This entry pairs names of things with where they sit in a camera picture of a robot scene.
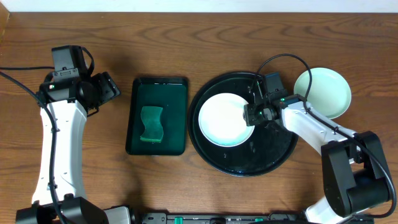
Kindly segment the white plate green stain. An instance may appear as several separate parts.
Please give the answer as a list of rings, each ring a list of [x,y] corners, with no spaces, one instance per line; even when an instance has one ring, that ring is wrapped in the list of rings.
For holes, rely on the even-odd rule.
[[[254,126],[247,126],[244,106],[248,102],[232,93],[220,93],[207,99],[198,115],[201,133],[211,143],[221,147],[235,147],[248,140]]]

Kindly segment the green scrubbing sponge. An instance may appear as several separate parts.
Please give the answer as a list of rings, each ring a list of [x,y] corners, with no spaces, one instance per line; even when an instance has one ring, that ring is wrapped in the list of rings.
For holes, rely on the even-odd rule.
[[[164,136],[161,124],[163,108],[158,106],[143,106],[141,110],[141,121],[144,125],[144,132],[140,140],[144,142],[160,143]]]

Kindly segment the pale green plate front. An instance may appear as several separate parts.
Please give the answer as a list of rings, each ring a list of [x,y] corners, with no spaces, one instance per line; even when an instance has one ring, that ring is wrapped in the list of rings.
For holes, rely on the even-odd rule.
[[[309,94],[350,92],[348,82],[338,72],[329,68],[311,68],[312,85]]]

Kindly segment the pale green plate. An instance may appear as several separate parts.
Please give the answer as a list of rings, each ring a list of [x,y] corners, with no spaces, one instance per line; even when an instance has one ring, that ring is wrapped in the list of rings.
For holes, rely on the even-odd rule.
[[[311,68],[312,85],[309,94],[350,92],[348,82],[338,72],[329,68]]]
[[[309,94],[308,102],[312,108],[330,119],[343,115],[351,104],[350,92]]]

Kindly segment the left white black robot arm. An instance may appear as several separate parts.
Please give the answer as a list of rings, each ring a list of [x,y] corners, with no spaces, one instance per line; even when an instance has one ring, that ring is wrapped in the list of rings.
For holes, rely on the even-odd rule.
[[[130,223],[125,206],[102,210],[86,198],[82,177],[82,139],[88,111],[120,94],[106,72],[93,77],[59,74],[45,79],[36,96],[42,107],[43,145],[39,180],[29,208],[16,223]]]

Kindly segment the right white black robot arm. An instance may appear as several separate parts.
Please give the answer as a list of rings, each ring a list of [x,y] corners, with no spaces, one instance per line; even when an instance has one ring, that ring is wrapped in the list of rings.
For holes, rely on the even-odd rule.
[[[373,132],[357,133],[336,124],[300,95],[270,104],[246,104],[243,116],[247,126],[275,121],[320,153],[325,195],[304,211],[308,222],[375,219],[365,210],[388,201],[391,208],[380,217],[394,212],[397,192],[381,142]]]

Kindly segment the round black serving tray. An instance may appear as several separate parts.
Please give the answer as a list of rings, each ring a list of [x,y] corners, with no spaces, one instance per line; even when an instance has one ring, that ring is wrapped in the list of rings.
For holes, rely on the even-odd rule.
[[[188,132],[197,153],[209,165],[229,175],[257,176],[273,171],[287,160],[298,140],[296,134],[274,121],[256,126],[248,140],[234,147],[217,146],[202,134],[198,116],[210,97],[233,93],[248,103],[261,99],[257,87],[249,91],[253,78],[252,72],[229,72],[210,80],[195,95],[188,112]]]

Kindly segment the black rectangular water tray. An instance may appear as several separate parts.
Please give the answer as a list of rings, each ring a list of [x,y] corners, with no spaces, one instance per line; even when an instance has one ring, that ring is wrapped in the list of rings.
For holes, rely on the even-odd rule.
[[[179,156],[185,151],[188,82],[185,78],[137,78],[132,84],[131,107],[125,150],[129,155]],[[144,132],[143,106],[163,108],[162,142],[140,140]]]

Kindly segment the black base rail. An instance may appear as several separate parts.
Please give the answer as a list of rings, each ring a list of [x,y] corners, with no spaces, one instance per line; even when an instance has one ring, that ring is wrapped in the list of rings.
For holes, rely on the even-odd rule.
[[[291,214],[271,214],[266,216],[231,216],[231,215],[168,215],[166,213],[130,214],[129,210],[113,208],[104,211],[109,223],[138,224],[308,224],[308,221]]]

